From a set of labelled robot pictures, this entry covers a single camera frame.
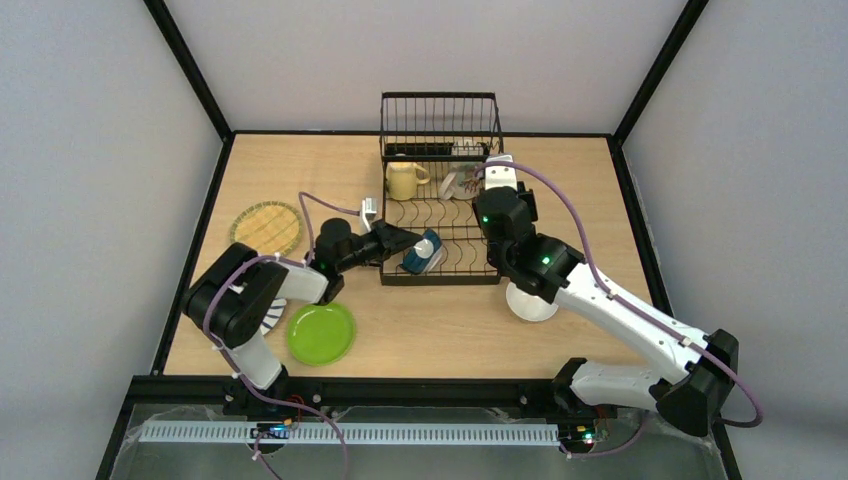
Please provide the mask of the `black rimmed white bowl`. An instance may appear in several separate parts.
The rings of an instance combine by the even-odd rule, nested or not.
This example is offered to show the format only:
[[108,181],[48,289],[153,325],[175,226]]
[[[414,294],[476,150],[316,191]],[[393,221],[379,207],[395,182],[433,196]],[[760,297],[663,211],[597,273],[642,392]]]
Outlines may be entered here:
[[442,260],[444,252],[441,237],[433,229],[427,229],[422,239],[406,252],[400,268],[412,275],[428,273]]

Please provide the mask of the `yellow ceramic mug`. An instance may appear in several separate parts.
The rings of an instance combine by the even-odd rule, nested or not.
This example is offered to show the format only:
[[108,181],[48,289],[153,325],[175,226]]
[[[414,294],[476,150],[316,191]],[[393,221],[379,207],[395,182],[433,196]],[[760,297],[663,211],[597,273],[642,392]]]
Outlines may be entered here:
[[418,189],[431,180],[430,172],[403,153],[389,161],[385,170],[387,195],[396,201],[408,201],[418,196]]

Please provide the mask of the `black wire dish rack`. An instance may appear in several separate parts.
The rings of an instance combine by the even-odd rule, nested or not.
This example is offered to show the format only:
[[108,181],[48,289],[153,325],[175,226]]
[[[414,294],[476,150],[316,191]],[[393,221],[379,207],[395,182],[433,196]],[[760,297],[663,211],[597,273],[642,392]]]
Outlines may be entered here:
[[[471,206],[473,198],[441,200],[438,197],[449,163],[458,160],[450,155],[451,147],[463,139],[485,143],[489,147],[488,157],[502,153],[503,133],[495,93],[389,91],[382,94],[379,146],[386,220],[421,235],[433,229],[445,248],[442,260],[421,275],[400,268],[410,249],[385,261],[380,268],[382,284],[471,286],[499,282],[499,274],[487,262],[486,242]],[[431,174],[430,182],[418,189],[416,198],[408,201],[390,199],[385,183],[387,163],[401,153]]]

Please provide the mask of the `plain white bowl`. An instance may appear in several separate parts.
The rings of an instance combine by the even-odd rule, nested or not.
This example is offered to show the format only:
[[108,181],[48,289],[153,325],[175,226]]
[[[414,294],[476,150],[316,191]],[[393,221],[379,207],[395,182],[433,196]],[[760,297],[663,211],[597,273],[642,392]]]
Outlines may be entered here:
[[506,288],[505,298],[512,313],[527,322],[546,321],[559,310],[556,304],[548,303],[538,296],[530,295],[512,282]]

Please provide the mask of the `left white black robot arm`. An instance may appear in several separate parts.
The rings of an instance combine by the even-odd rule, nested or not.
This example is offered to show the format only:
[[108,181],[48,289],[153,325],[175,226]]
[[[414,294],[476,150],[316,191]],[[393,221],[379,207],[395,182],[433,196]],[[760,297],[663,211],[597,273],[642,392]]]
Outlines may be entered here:
[[266,390],[284,372],[260,332],[274,300],[328,304],[344,287],[346,271],[385,261],[422,239],[419,233],[381,219],[367,232],[356,234],[348,221],[331,218],[321,225],[313,256],[301,262],[261,255],[236,242],[183,295],[181,312],[237,377]]

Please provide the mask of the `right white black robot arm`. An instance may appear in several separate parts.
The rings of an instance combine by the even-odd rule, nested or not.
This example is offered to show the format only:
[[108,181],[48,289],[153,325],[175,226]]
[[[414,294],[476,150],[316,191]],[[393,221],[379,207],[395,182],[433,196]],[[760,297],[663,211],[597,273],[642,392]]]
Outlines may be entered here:
[[577,249],[537,232],[530,195],[502,186],[473,200],[489,263],[512,289],[590,320],[647,363],[622,367],[570,359],[554,380],[567,406],[647,410],[685,434],[706,436],[734,386],[738,340],[722,329],[707,334],[672,318],[593,271]]

